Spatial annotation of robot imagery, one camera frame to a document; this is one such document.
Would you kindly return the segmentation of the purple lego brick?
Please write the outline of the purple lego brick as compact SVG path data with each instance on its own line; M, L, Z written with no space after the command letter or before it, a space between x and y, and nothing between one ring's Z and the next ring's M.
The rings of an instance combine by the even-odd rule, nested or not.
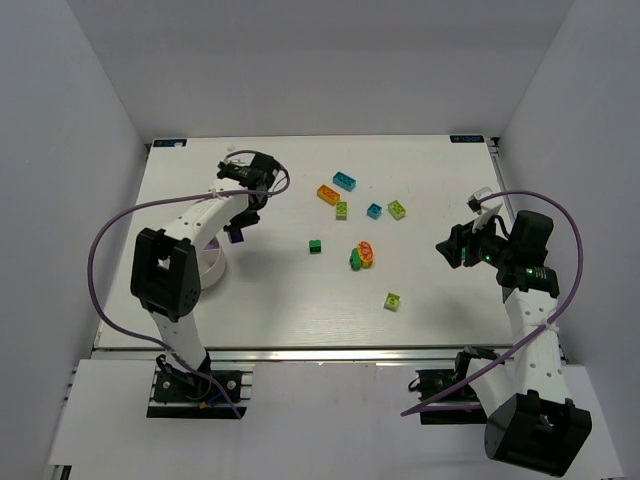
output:
M237 244L244 241L244 235L241 229L231 229L227 232L227 236L231 244Z

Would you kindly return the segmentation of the small dark green lego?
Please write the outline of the small dark green lego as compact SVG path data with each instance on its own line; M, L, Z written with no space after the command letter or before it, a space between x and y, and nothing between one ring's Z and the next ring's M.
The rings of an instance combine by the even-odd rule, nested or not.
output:
M310 240L309 241L309 253L316 254L320 253L322 250L322 243L319 239Z

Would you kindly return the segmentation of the orange yellow lego piece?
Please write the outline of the orange yellow lego piece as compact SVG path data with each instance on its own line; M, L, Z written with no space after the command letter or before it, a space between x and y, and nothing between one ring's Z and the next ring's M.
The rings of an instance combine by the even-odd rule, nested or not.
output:
M375 259L372 245L367 241L360 241L356 246L356 250L360 258L361 267L370 268Z

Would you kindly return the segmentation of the dark green lego stud piece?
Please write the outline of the dark green lego stud piece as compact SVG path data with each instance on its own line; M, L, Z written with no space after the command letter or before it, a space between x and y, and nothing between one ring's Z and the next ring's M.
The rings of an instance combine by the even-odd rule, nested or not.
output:
M362 259L357 248L351 250L349 264L353 271L358 271L362 268Z

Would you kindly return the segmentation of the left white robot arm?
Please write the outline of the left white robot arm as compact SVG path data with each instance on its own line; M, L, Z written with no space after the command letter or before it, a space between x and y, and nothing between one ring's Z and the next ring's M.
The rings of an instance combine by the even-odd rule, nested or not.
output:
M201 292L215 284L226 268L222 249L210 245L226 232L231 242L259 222L259 211L276 194L277 177L290 180L273 156L250 150L249 163L228 154L213 185L164 227L143 229L136 237L130 290L154 320L164 349L178 369L197 377L210 372L210 357L196 327L194 310Z

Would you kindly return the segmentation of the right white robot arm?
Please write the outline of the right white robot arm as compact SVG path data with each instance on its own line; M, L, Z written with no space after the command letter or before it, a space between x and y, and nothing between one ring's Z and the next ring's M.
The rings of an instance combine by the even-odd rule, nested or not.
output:
M551 218L521 211L507 237L496 221L452 227L436 249L457 268L485 262L497 271L515 352L514 365L498 365L488 349L467 347L456 358L453 380L466 379L486 416L484 448L489 459L562 477L592 430L589 411L578 408L562 371L558 329L559 286L545 266Z

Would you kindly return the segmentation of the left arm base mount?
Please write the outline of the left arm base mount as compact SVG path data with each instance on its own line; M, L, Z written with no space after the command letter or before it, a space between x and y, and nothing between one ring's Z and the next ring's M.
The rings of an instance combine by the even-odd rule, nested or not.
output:
M241 370L214 370L212 374L224 388L239 417L217 386L207 381L189 385L160 369L154 372L146 417L194 420L242 418L251 397L252 374Z

